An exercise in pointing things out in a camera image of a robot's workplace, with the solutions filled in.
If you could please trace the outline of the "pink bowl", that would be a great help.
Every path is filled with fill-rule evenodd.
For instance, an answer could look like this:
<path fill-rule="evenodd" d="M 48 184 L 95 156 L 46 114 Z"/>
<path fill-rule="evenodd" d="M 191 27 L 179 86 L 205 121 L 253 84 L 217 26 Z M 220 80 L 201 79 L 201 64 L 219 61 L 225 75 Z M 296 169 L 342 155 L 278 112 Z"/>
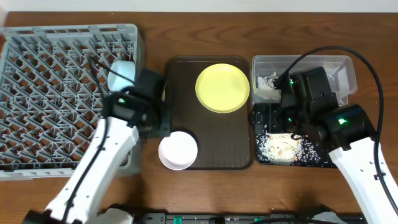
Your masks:
<path fill-rule="evenodd" d="M 159 159 L 171 170 L 189 168 L 198 155 L 198 145 L 195 138 L 184 131 L 174 131 L 164 137 L 159 144 Z"/>

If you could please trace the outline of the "yellow plate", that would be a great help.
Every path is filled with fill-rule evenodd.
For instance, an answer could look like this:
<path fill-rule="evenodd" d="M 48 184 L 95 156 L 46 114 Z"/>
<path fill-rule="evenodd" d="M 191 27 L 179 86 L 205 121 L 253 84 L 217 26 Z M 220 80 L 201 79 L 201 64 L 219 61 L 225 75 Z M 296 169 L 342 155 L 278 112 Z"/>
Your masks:
<path fill-rule="evenodd" d="M 206 109 L 215 113 L 231 113 L 247 102 L 250 86 L 241 69 L 217 63 L 200 72 L 195 82 L 195 93 Z"/>

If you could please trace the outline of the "blue bowl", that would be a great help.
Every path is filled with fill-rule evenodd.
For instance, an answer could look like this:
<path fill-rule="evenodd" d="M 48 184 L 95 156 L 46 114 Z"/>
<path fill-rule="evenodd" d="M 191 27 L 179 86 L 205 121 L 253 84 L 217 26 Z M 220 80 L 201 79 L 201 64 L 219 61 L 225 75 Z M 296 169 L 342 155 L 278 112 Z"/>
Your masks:
<path fill-rule="evenodd" d="M 120 91 L 127 86 L 134 86 L 136 65 L 132 61 L 118 60 L 111 66 L 108 75 L 108 88 L 110 91 Z"/>

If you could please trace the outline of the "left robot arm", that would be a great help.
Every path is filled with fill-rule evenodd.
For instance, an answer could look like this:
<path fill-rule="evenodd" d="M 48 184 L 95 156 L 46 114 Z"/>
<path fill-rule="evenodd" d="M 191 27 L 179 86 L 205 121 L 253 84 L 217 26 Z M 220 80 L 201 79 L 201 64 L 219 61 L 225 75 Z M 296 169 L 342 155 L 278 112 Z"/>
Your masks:
<path fill-rule="evenodd" d="M 44 212 L 29 210 L 23 222 L 92 222 L 119 166 L 140 137 L 170 132 L 162 124 L 169 116 L 167 100 L 164 90 L 126 88 L 106 96 L 103 117 L 73 175 Z"/>

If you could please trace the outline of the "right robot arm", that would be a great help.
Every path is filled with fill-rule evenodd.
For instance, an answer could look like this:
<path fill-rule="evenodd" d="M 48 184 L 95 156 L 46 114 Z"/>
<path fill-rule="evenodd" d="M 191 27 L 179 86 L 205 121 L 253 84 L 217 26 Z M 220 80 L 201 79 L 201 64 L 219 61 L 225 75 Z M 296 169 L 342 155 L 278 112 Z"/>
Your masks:
<path fill-rule="evenodd" d="M 323 67 L 278 79 L 282 101 L 257 103 L 253 109 L 254 130 L 264 148 L 317 146 L 320 157 L 343 174 L 368 223 L 397 223 L 397 184 L 364 109 L 339 105 Z"/>

